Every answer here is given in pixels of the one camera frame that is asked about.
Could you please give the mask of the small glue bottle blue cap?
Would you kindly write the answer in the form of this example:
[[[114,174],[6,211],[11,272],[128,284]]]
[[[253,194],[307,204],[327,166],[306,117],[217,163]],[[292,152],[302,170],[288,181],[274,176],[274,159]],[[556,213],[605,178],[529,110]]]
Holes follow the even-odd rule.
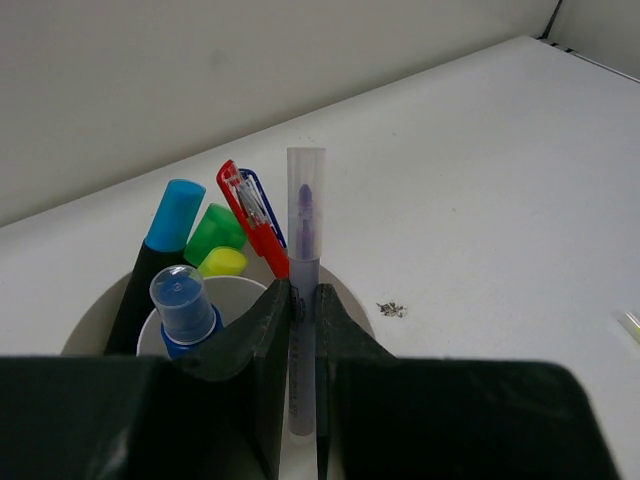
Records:
[[[172,265],[161,270],[151,280],[149,296],[159,314],[161,338],[172,360],[224,329],[203,276],[192,266]]]

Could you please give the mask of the yellow highlighter stick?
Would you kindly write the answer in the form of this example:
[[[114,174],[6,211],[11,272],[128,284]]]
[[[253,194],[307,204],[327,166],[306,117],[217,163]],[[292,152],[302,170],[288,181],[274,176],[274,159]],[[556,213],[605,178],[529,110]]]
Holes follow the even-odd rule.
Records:
[[[625,312],[620,317],[619,323],[637,343],[640,343],[640,319],[637,314]]]

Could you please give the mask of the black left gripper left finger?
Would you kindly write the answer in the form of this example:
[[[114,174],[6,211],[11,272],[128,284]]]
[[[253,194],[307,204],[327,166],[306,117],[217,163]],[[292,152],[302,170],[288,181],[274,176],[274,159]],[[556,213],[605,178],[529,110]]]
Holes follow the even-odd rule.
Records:
[[[274,479],[290,285],[177,360],[5,357],[5,479]]]

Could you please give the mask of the black highlighter green cap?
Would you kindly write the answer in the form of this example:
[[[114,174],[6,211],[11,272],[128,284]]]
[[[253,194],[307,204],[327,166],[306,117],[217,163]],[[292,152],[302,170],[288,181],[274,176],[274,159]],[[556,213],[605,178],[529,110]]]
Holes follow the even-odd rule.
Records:
[[[198,267],[214,248],[224,246],[242,250],[246,241],[247,236],[233,212],[211,203],[186,245],[184,259]]]

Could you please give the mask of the red gel pen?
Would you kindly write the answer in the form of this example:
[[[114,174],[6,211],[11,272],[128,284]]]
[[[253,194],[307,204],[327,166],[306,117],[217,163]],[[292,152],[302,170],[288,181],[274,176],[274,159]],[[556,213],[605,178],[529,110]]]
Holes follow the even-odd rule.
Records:
[[[227,160],[216,175],[217,185],[254,252],[266,261],[276,279],[287,279],[289,259],[286,250],[271,228],[255,187],[243,179],[240,169],[233,160]]]

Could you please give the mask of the blue gel pen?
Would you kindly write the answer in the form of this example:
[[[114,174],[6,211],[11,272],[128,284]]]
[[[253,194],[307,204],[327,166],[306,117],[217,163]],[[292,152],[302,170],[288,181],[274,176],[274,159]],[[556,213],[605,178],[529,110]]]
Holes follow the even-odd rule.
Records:
[[[282,233],[277,217],[272,209],[271,203],[268,199],[268,196],[265,193],[265,190],[263,189],[262,183],[258,175],[253,170],[247,169],[247,168],[241,168],[240,173],[244,180],[249,181],[255,187],[257,191],[257,196],[260,198],[259,203],[262,209],[266,212],[266,216],[269,218],[271,228],[276,238],[278,239],[281,247],[284,250],[286,250],[287,245],[286,245],[284,235]]]

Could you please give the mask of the black highlighter blue cap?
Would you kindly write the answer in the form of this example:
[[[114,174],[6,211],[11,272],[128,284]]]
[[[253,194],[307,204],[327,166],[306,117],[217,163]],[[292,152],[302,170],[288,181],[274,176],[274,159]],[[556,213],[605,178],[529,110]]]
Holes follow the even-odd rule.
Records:
[[[143,240],[106,342],[106,355],[133,355],[146,318],[154,308],[149,286],[166,267],[182,264],[191,229],[206,193],[186,179],[168,182]]]

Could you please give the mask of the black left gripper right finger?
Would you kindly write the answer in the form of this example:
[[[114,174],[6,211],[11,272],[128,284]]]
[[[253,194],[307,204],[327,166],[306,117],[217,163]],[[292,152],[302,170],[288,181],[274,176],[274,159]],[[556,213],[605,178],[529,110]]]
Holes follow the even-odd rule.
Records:
[[[321,479],[615,479],[576,378],[549,362],[401,358],[319,286]]]

